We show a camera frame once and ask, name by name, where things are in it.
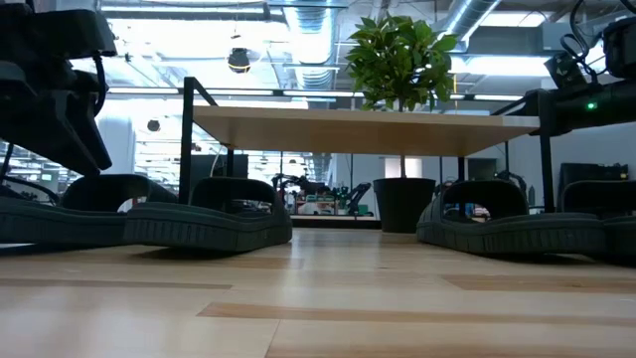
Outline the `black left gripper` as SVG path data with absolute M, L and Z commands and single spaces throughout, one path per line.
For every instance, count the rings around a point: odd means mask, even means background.
M 109 168 L 95 118 L 107 91 L 102 59 L 116 54 L 95 11 L 0 9 L 0 138 L 81 175 Z M 82 96 L 28 100 L 50 90 Z

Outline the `black cabinet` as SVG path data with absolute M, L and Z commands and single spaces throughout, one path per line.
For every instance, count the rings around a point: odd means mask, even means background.
M 600 180 L 600 181 L 617 181 L 628 180 L 628 165 L 616 163 L 614 165 L 600 165 L 587 163 L 563 163 L 560 166 L 558 178 L 558 192 L 561 193 L 564 188 L 578 181 Z

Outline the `black ceiling spotlight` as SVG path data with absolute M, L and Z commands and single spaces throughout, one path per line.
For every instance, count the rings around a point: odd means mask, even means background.
M 251 68 L 248 57 L 248 49 L 232 48 L 228 57 L 228 66 L 230 70 L 236 74 L 246 74 Z

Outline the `dark green rubber slide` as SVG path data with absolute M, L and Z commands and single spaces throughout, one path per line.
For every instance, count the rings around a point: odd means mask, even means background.
M 292 221 L 279 194 L 262 181 L 211 177 L 190 203 L 147 202 L 127 212 L 126 244 L 244 253 L 288 243 Z
M 81 177 L 51 206 L 0 195 L 0 244 L 118 246 L 123 243 L 129 199 L 176 203 L 178 197 L 135 174 Z
M 523 192 L 502 180 L 443 189 L 421 213 L 420 242 L 481 256 L 600 254 L 602 222 L 584 213 L 531 214 Z
M 636 180 L 585 180 L 568 184 L 559 209 L 595 215 L 605 230 L 606 249 L 597 258 L 636 266 Z

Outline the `silver ribbed ventilation duct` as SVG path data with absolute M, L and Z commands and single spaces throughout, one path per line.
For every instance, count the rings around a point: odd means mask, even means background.
M 339 10 L 326 7 L 286 7 L 292 62 L 298 86 L 304 90 L 328 90 L 335 70 L 334 48 Z

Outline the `wooden shelf with black frame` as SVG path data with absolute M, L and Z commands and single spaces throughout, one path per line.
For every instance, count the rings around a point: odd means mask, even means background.
M 192 133 L 200 126 L 228 149 L 228 175 L 234 151 L 276 150 L 463 159 L 518 136 L 545 129 L 536 116 L 467 115 L 220 107 L 194 77 L 184 78 L 180 148 L 180 202 L 190 198 Z

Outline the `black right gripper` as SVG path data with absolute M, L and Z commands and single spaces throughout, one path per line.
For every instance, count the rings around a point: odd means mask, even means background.
M 526 115 L 539 115 L 539 92 L 545 91 L 553 101 L 552 113 L 555 118 L 552 121 L 551 135 L 562 135 L 572 131 L 572 120 L 576 109 L 567 108 L 565 104 L 570 99 L 578 99 L 584 94 L 584 85 L 567 87 L 562 89 L 532 89 L 526 92 Z

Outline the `green leafy potted plant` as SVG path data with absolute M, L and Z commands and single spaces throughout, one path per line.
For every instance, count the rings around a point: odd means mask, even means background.
M 356 45 L 346 60 L 353 91 L 364 97 L 363 110 L 383 102 L 389 111 L 412 112 L 419 104 L 434 109 L 450 100 L 455 35 L 409 16 L 363 17 L 356 28 L 350 36 Z

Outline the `black computer monitor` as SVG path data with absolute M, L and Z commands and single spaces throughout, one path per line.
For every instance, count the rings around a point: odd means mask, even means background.
M 235 154 L 232 175 L 235 178 L 248 177 L 248 156 Z M 197 183 L 208 177 L 228 176 L 228 157 L 216 155 L 193 155 L 191 158 L 191 182 Z

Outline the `black table edge rail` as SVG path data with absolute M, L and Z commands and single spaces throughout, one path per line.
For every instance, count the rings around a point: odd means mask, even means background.
M 375 217 L 292 215 L 291 220 L 294 228 L 379 230 L 382 227 Z

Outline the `black plant pot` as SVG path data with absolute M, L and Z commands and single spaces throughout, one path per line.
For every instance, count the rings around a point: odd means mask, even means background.
M 386 178 L 373 182 L 382 231 L 413 234 L 431 202 L 436 182 L 425 178 Z

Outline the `white round pillar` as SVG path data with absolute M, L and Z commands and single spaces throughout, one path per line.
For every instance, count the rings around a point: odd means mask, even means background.
M 97 122 L 97 127 L 112 162 L 104 173 L 133 174 L 136 137 L 131 118 L 105 116 Z

